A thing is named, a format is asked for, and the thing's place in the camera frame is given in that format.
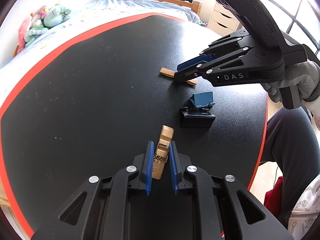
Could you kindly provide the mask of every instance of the wooden bed frame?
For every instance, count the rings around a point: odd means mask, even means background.
[[[201,7],[202,7],[202,2],[199,1],[193,1],[192,3],[185,2],[185,1],[180,1],[180,0],[155,0],[159,2],[169,2],[169,3],[174,3],[180,6],[188,7],[192,11],[194,11],[197,15],[200,14]]]

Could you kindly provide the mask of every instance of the bed sheet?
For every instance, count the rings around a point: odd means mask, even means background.
[[[200,24],[198,15],[176,4],[152,0],[98,0],[72,13],[72,18],[39,36],[29,47],[0,67],[0,106],[19,80],[48,53],[75,36],[124,17],[156,12]]]

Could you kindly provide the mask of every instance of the gray glove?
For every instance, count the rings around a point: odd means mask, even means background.
[[[268,92],[270,99],[277,103],[280,100],[279,88],[298,85],[300,97],[311,102],[320,95],[320,68],[313,61],[306,61],[287,66],[280,81],[261,84]]]

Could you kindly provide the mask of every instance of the gloved hand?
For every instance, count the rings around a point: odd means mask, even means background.
[[[280,100],[279,90],[298,85],[303,104],[315,117],[320,130],[320,68],[313,61],[306,61],[286,67],[284,77],[280,81],[261,84],[268,92],[270,99],[277,103]]]

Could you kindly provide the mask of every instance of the gray pants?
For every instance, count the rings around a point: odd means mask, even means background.
[[[281,213],[288,220],[299,197],[320,173],[320,151],[316,134],[304,110],[281,108],[268,121],[261,162],[277,162],[283,173]]]

